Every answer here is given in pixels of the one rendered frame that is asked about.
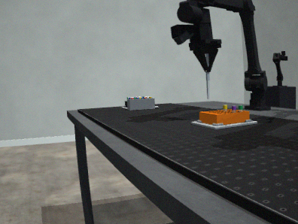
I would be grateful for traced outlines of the orange rectangular rack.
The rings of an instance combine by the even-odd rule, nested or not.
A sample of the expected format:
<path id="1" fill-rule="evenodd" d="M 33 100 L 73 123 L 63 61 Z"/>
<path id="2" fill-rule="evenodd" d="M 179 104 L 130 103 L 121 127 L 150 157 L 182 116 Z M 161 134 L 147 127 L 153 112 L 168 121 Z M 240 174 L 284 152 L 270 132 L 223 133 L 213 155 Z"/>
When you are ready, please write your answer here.
<path id="1" fill-rule="evenodd" d="M 239 112 L 236 110 L 235 113 L 232 113 L 232 109 L 224 112 L 223 110 L 213 110 L 213 111 L 203 111 L 199 112 L 199 120 L 202 123 L 207 123 L 212 125 L 212 123 L 223 123 L 224 125 L 233 124 L 233 123 L 243 123 L 246 120 L 249 120 L 250 111 Z"/>

